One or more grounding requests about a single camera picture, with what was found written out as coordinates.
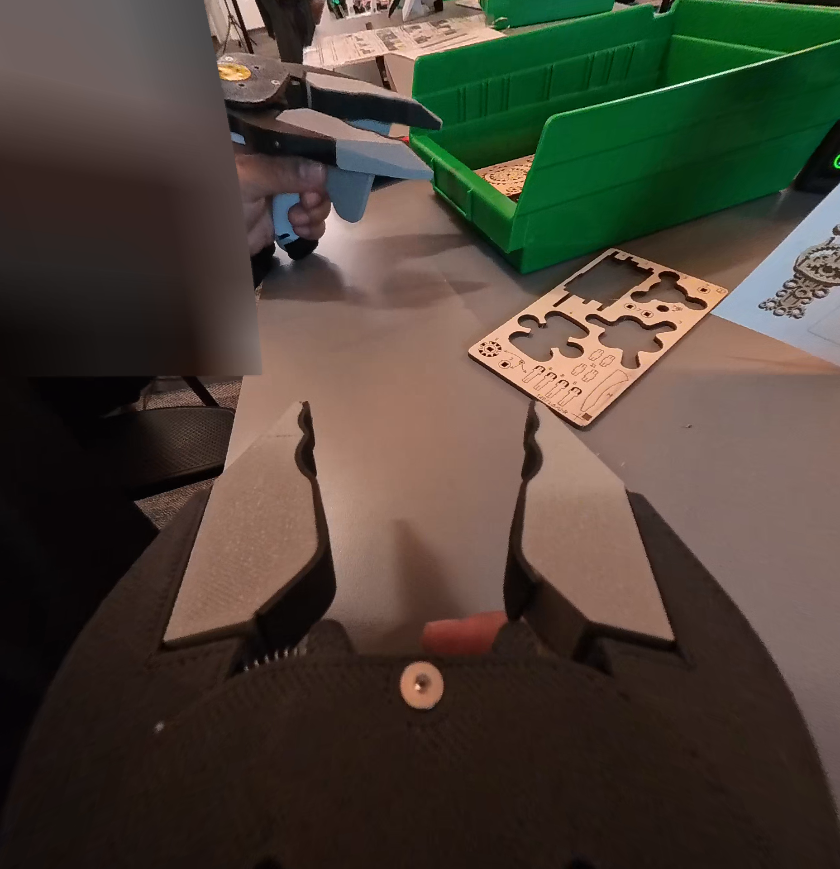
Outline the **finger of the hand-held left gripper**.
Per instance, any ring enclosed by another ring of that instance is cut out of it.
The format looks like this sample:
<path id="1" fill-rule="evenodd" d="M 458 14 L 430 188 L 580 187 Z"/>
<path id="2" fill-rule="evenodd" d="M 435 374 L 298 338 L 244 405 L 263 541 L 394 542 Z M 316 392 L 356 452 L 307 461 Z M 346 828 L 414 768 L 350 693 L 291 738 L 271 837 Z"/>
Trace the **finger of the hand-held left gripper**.
<path id="1" fill-rule="evenodd" d="M 314 110 L 286 110 L 278 121 L 322 138 L 335 146 L 335 157 L 327 170 L 327 191 L 337 214 L 357 223 L 363 217 L 377 177 L 393 180 L 431 181 L 433 172 L 414 151 L 399 139 L 352 126 Z"/>
<path id="2" fill-rule="evenodd" d="M 303 79 L 306 107 L 324 115 L 431 131 L 443 126 L 438 115 L 410 95 L 333 71 L 303 69 Z"/>

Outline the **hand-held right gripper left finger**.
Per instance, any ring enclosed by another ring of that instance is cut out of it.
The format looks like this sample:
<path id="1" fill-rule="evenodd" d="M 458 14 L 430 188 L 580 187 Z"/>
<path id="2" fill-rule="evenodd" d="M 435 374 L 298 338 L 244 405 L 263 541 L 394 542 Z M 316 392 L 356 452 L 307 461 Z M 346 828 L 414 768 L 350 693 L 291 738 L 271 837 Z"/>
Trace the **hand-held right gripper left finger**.
<path id="1" fill-rule="evenodd" d="M 165 644 L 298 644 L 325 616 L 337 581 L 314 447 L 296 401 L 219 476 Z"/>

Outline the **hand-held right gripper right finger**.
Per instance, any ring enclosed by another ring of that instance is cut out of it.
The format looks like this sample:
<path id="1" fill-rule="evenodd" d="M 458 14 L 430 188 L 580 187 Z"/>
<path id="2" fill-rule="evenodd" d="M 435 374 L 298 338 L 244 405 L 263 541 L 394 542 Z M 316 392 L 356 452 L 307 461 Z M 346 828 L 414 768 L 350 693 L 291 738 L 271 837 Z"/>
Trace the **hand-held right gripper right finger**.
<path id="1" fill-rule="evenodd" d="M 528 409 L 523 448 L 503 581 L 509 620 L 567 659 L 599 639 L 673 649 L 624 484 L 542 403 Z"/>

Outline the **green plastic bin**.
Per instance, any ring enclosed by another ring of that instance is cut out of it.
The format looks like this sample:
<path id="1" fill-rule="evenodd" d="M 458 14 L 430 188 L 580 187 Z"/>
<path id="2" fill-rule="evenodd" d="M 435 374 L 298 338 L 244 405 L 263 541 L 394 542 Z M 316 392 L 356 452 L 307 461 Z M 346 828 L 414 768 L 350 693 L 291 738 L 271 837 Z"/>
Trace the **green plastic bin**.
<path id="1" fill-rule="evenodd" d="M 675 2 L 420 57 L 433 188 L 526 274 L 784 190 L 840 120 L 840 8 Z M 517 202 L 476 169 L 534 155 Z"/>
<path id="2" fill-rule="evenodd" d="M 520 29 L 602 14 L 614 1 L 480 1 L 488 26 L 494 30 Z"/>

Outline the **person's left hand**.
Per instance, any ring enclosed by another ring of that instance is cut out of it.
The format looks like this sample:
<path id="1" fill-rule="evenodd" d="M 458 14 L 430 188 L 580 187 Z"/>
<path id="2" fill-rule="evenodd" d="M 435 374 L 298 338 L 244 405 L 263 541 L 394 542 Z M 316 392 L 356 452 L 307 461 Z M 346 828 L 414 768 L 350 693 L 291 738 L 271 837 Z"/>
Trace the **person's left hand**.
<path id="1" fill-rule="evenodd" d="M 297 195 L 288 218 L 298 237 L 319 240 L 331 209 L 327 167 L 306 158 L 267 156 L 233 145 L 249 253 L 257 255 L 275 241 L 272 200 Z"/>

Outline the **person's right hand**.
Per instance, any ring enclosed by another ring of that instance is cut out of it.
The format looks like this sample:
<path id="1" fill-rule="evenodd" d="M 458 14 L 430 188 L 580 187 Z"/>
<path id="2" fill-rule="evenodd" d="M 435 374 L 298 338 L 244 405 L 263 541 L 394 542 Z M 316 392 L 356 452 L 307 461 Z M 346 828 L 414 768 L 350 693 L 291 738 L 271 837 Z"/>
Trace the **person's right hand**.
<path id="1" fill-rule="evenodd" d="M 428 622 L 421 636 L 429 656 L 482 655 L 491 651 L 496 636 L 508 621 L 504 612 L 484 612 L 456 619 Z"/>

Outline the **printed paper sheets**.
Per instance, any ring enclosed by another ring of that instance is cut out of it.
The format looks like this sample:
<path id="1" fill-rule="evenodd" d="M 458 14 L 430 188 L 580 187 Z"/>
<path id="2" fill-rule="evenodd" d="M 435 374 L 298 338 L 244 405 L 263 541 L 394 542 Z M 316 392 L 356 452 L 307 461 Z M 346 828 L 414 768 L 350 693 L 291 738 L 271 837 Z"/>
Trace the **printed paper sheets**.
<path id="1" fill-rule="evenodd" d="M 402 26 L 316 38 L 312 46 L 304 50 L 304 63 L 336 69 L 388 54 L 416 60 L 503 36 L 503 32 L 486 26 L 483 16 L 418 20 Z"/>

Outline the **black office chair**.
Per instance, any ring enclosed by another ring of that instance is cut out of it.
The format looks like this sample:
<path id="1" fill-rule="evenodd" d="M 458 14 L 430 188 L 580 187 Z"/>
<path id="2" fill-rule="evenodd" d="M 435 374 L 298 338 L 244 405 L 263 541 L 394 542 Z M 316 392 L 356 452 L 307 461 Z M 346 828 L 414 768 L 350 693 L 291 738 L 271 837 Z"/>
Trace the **black office chair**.
<path id="1" fill-rule="evenodd" d="M 92 450 L 134 500 L 205 482 L 224 469 L 234 412 L 160 407 L 100 424 Z"/>

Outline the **engraved wooden gear sheet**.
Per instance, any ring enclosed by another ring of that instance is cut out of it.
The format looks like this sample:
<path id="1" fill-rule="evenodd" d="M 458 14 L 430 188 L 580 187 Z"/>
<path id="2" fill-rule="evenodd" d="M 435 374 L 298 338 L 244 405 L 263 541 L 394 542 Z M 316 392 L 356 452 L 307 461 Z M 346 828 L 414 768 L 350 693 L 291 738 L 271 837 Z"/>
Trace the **engraved wooden gear sheet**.
<path id="1" fill-rule="evenodd" d="M 534 161 L 534 155 L 527 155 L 487 167 L 476 169 L 476 174 L 497 192 L 509 200 L 517 202 Z"/>

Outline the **wooden sheet with lobed cutouts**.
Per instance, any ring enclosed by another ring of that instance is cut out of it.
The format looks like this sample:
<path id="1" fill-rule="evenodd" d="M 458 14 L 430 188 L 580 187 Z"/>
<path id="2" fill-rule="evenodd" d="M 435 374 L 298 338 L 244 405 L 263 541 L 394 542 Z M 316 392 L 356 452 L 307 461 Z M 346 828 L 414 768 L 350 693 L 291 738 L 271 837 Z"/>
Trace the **wooden sheet with lobed cutouts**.
<path id="1" fill-rule="evenodd" d="M 468 354 L 584 429 L 729 295 L 680 269 L 608 248 Z"/>

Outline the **person's black top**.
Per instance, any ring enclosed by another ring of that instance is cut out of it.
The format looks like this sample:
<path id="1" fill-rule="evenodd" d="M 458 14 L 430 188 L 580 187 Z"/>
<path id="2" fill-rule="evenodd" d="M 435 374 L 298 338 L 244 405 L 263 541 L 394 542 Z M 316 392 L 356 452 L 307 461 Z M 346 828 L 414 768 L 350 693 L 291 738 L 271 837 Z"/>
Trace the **person's black top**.
<path id="1" fill-rule="evenodd" d="M 0 375 L 0 755 L 157 534 L 29 382 Z"/>

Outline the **folded assembly instruction booklet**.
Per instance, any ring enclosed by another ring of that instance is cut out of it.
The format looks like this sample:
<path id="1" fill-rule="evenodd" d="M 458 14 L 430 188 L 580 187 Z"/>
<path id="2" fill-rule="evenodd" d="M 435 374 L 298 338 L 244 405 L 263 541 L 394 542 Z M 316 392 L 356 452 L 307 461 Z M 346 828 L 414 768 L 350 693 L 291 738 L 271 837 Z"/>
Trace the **folded assembly instruction booklet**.
<path id="1" fill-rule="evenodd" d="M 840 182 L 715 313 L 840 368 Z"/>

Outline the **black display device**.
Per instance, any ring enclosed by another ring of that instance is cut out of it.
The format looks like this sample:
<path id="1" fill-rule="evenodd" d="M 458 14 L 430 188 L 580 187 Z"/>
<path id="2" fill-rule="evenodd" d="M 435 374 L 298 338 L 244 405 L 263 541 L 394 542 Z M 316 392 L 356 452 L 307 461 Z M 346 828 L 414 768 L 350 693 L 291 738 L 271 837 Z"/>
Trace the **black display device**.
<path id="1" fill-rule="evenodd" d="M 827 132 L 793 181 L 793 190 L 826 195 L 840 181 L 840 120 Z"/>

